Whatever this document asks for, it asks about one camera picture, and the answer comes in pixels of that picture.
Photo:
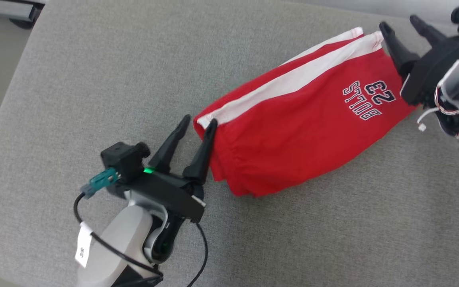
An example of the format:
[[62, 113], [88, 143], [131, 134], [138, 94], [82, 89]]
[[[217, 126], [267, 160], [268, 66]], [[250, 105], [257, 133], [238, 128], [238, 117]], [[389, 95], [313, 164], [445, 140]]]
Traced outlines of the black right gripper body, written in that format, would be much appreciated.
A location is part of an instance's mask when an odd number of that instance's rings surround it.
[[403, 100], [411, 106], [428, 102], [428, 95], [450, 67], [459, 60], [459, 37], [450, 37], [435, 44], [422, 56], [410, 71], [400, 92]]

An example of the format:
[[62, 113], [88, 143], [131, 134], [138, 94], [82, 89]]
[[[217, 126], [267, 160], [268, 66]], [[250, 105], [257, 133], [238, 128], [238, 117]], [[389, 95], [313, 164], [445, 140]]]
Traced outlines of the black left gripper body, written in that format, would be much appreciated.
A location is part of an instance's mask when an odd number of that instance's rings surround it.
[[203, 185], [174, 174], [139, 169], [130, 177], [122, 175], [106, 189], [122, 199], [133, 199], [136, 202], [150, 200], [193, 223], [199, 223], [204, 215], [206, 204]]

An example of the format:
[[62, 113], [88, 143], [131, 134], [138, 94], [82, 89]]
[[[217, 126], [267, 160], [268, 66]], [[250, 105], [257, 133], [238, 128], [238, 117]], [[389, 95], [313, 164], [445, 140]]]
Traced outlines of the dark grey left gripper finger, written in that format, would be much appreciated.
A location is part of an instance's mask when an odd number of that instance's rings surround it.
[[196, 182], [197, 184], [206, 183], [217, 127], [218, 122], [216, 119], [212, 119], [206, 127], [202, 143], [199, 146], [197, 153], [190, 165], [184, 168], [184, 171], [182, 172], [182, 176], [187, 180]]
[[185, 136], [191, 120], [190, 115], [185, 115], [168, 138], [163, 142], [158, 151], [148, 162], [148, 168], [168, 174], [171, 171], [171, 160], [180, 140]]

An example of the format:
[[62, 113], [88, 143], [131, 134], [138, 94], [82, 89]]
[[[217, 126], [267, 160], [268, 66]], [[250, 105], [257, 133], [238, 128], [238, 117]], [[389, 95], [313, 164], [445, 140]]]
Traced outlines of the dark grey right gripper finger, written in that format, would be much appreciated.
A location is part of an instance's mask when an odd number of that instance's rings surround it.
[[419, 55], [408, 50], [397, 38], [395, 30], [385, 21], [380, 22], [379, 29], [397, 73], [401, 78], [406, 78], [419, 61]]
[[417, 15], [410, 15], [410, 23], [417, 31], [417, 33], [425, 38], [432, 47], [435, 47], [436, 45], [439, 45], [440, 43], [448, 40], [446, 35], [425, 22]]

